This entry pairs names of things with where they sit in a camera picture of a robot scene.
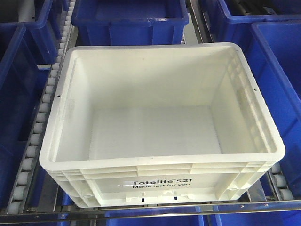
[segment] metal bar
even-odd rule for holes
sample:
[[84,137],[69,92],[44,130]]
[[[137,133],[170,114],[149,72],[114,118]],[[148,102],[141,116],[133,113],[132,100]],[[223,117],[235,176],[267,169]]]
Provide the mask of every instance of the metal bar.
[[49,174],[46,174],[37,212],[55,211],[58,188],[58,184],[50,177]]
[[290,211],[301,210],[301,201],[275,201],[267,204],[266,202],[257,203],[235,203],[235,204],[202,204],[202,205],[187,205],[199,206],[201,209],[207,206],[207,210],[196,212],[183,213],[165,213],[156,215],[139,215],[132,212],[132,216],[122,217],[106,217],[105,213],[108,210],[120,210],[122,208],[100,209],[100,210],[82,210],[73,212],[53,212],[53,213],[35,213],[35,214],[18,214],[18,215],[2,215],[0,216],[0,224],[15,224],[15,223],[37,223],[37,222],[61,222],[72,220],[104,220],[115,218],[150,218],[150,217],[171,217],[171,216],[195,216],[195,215],[211,215],[211,214],[228,214],[228,213],[256,213],[256,212],[276,212],[276,211]]
[[255,184],[253,184],[249,190],[247,191],[249,200],[251,202],[260,202],[260,201],[266,201],[267,198],[265,197],[265,193],[263,190],[263,187],[261,185],[260,180],[256,181]]
[[272,193],[275,197],[275,200],[282,200],[281,198],[281,195],[280,195],[280,192],[277,188],[277,185],[276,185],[276,181],[273,177],[273,174],[270,170],[268,170],[268,172],[266,173],[266,176],[268,177],[268,181],[269,181],[269,185],[271,187],[271,190],[272,190]]
[[189,0],[189,3],[192,8],[192,12],[196,23],[196,29],[198,31],[196,33],[199,33],[200,35],[200,37],[197,35],[199,43],[211,43],[212,39],[209,34],[209,30],[206,26],[204,15],[200,9],[198,0]]

